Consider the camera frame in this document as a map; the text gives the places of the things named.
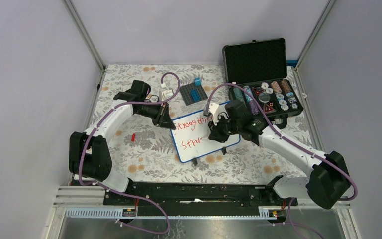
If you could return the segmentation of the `blue framed whiteboard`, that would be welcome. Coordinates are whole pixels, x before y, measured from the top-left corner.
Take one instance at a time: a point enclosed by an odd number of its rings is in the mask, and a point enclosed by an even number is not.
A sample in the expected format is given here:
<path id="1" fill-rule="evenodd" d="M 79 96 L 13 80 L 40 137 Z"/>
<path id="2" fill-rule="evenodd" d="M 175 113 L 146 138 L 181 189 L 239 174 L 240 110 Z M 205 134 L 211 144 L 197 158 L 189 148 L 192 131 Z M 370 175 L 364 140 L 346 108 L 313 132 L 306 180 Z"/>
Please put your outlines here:
<path id="1" fill-rule="evenodd" d="M 203 110 L 173 119 L 176 129 L 171 130 L 171 136 L 181 163 L 207 156 L 223 148 L 234 146 L 241 141 L 239 135 L 230 136 L 225 143 L 200 139 L 209 136 L 208 123 L 210 121 L 211 117 L 204 116 Z"/>

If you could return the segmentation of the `black poker chip case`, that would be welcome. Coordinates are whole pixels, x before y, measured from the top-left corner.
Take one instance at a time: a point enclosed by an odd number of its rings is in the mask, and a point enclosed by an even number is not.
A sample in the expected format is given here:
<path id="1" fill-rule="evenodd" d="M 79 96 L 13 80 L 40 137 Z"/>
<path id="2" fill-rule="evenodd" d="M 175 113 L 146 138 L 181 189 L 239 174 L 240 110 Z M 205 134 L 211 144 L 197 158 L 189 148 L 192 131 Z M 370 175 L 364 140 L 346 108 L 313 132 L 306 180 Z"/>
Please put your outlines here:
<path id="1" fill-rule="evenodd" d="M 283 129 L 289 117 L 302 113 L 303 106 L 288 79 L 284 38 L 226 45 L 222 49 L 230 99 L 243 102 L 255 116 L 267 116 Z"/>

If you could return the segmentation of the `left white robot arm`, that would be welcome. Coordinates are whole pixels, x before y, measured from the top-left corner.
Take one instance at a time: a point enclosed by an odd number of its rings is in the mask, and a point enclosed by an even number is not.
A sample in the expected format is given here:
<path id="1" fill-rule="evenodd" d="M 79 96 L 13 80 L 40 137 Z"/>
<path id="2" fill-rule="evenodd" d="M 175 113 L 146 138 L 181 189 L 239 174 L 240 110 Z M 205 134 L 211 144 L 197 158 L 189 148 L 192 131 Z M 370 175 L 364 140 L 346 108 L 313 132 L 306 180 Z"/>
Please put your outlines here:
<path id="1" fill-rule="evenodd" d="M 134 192 L 128 187 L 129 178 L 112 167 L 108 145 L 115 133 L 133 115 L 151 119 L 156 127 L 176 128 L 168 102 L 147 102 L 150 92 L 149 84 L 134 80 L 130 89 L 114 96 L 111 107 L 97 123 L 84 132 L 72 133 L 69 139 L 69 171 L 115 190 L 115 198 L 124 205 L 134 200 Z"/>

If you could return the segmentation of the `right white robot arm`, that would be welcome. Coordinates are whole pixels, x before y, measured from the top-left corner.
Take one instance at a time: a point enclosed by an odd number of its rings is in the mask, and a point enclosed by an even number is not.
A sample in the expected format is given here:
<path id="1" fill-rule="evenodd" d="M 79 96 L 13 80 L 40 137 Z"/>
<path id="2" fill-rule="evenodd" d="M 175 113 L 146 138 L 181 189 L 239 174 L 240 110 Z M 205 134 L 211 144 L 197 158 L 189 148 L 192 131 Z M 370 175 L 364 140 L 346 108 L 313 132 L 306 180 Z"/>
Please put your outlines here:
<path id="1" fill-rule="evenodd" d="M 239 135 L 244 140 L 269 149 L 299 168 L 303 177 L 278 176 L 265 192 L 268 203 L 278 205 L 285 198 L 311 199 L 324 209 L 331 209 L 350 188 L 351 181 L 344 157 L 327 154 L 291 138 L 262 115 L 253 115 L 245 104 L 232 100 L 221 106 L 209 103 L 205 114 L 211 115 L 209 140 L 226 142 Z"/>

